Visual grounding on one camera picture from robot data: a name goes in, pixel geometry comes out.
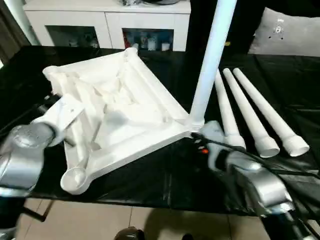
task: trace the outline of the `dark wall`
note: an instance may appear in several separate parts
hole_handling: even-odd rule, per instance
[[[191,16],[187,51],[203,55],[210,33],[217,0],[190,0]],[[303,17],[320,17],[320,0],[238,0],[225,52],[246,54],[258,28],[265,7],[275,11]]]
[[[204,53],[214,17],[217,0],[190,0],[191,15],[187,41],[187,51]],[[247,53],[253,35],[259,26],[265,9],[264,1],[238,0],[232,18],[225,50]]]

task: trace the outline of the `glass cabinet door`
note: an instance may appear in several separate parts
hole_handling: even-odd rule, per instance
[[[25,11],[43,46],[112,48],[104,12]]]
[[[105,13],[114,49],[135,45],[149,51],[185,51],[189,27],[188,14]]]
[[[172,51],[174,30],[123,28],[124,47],[136,47],[149,51]]]
[[[46,25],[53,44],[60,47],[99,48],[97,33],[93,26]]]

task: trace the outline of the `black plastic sheet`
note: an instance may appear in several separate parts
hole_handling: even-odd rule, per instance
[[[31,106],[51,91],[42,70],[118,52],[114,49],[24,47],[0,70],[0,137],[18,124],[27,124],[39,115]],[[163,85],[189,111],[191,108],[202,56],[191,52],[140,52],[145,64]],[[291,162],[304,171],[317,173],[320,164],[320,98],[318,76],[320,58],[270,55],[224,55],[220,70],[240,68],[292,129],[311,149],[292,158],[268,122],[256,110],[268,133],[281,147],[279,155],[266,159],[275,163],[283,176],[295,187],[320,199],[319,185],[308,176],[286,165]],[[224,80],[225,87],[244,137],[247,150],[257,154],[254,140]],[[213,89],[205,114],[206,121],[221,122],[216,92]],[[45,150],[45,163],[32,197],[91,203],[171,208],[211,213],[253,214],[246,203],[230,201],[225,185],[207,167],[206,157],[197,153],[190,139],[182,139],[109,174],[94,180],[82,195],[63,191],[60,179],[67,169],[61,146]]]

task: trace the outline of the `curtain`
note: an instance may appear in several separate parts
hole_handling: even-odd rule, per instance
[[[30,45],[4,0],[0,0],[0,60],[7,63],[21,47]]]

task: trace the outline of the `vertical white pole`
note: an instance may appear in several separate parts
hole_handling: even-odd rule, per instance
[[[205,113],[224,50],[237,0],[218,0],[208,43],[196,86],[191,112],[190,131],[198,132],[205,124]]]

